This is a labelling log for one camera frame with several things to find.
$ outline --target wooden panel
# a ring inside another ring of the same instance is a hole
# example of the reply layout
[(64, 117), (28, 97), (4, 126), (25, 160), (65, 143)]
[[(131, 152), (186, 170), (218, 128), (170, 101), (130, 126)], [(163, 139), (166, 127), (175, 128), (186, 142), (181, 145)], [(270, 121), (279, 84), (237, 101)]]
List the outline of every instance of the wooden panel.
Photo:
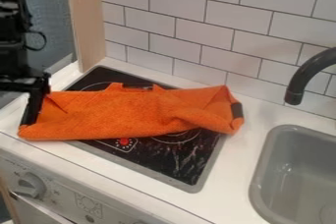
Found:
[(69, 0), (82, 72), (105, 57), (101, 0)]

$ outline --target oven door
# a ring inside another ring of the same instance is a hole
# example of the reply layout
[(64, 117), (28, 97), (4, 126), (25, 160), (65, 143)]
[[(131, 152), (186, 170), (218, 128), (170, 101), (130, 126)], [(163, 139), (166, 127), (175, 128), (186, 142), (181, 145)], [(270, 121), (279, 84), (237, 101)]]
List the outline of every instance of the oven door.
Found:
[(20, 223), (16, 224), (74, 224), (50, 209), (36, 204), (28, 197), (10, 192), (12, 203), (16, 208)]

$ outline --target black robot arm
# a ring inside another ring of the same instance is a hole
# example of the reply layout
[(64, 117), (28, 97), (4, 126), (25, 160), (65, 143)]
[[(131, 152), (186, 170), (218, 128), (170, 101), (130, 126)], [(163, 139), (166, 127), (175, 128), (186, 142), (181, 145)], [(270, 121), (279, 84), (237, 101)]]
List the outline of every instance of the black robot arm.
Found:
[(28, 65), (26, 34), (31, 26), (26, 0), (0, 0), (0, 90), (29, 93), (23, 125), (36, 122), (50, 92), (49, 74)]

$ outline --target oven knob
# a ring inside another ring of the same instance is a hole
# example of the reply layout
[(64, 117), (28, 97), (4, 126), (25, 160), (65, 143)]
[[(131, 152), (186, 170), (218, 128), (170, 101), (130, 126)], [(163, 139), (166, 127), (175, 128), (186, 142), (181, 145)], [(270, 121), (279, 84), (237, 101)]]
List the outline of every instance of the oven knob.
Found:
[(46, 191), (44, 182), (32, 173), (25, 173), (18, 184), (14, 192), (19, 196), (43, 198)]

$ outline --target faucet spout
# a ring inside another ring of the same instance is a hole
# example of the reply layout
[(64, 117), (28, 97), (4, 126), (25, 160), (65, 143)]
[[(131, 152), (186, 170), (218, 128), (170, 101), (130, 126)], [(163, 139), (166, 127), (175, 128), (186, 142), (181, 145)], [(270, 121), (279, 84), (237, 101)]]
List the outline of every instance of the faucet spout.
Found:
[(336, 47), (327, 49), (309, 60), (293, 75), (286, 91), (285, 101), (292, 105), (302, 102), (309, 81), (320, 71), (336, 64)]

